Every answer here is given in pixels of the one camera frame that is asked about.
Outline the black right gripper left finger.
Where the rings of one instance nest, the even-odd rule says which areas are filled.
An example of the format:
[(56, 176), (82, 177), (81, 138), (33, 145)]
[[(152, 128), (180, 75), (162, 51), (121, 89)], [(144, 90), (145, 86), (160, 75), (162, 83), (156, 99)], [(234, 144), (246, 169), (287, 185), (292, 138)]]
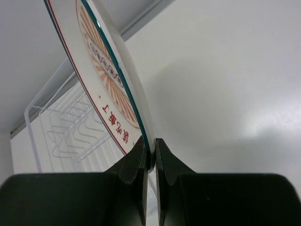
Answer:
[(148, 154), (139, 138), (105, 172), (17, 174), (0, 188), (3, 226), (143, 226)]

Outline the white plate with orange sunburst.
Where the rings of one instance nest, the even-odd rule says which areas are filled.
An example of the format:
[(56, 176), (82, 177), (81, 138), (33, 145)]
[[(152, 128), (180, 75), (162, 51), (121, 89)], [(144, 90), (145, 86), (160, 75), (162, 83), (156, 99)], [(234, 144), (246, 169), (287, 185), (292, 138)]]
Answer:
[(68, 59), (100, 120), (123, 153), (139, 138), (155, 166), (155, 136), (136, 67), (99, 0), (47, 0), (45, 5)]

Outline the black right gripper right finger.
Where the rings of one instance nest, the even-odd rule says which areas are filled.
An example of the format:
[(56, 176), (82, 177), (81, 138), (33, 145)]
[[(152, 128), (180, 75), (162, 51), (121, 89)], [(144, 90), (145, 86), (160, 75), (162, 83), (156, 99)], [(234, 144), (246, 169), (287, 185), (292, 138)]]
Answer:
[(273, 173), (196, 173), (156, 139), (161, 226), (298, 226), (301, 201)]

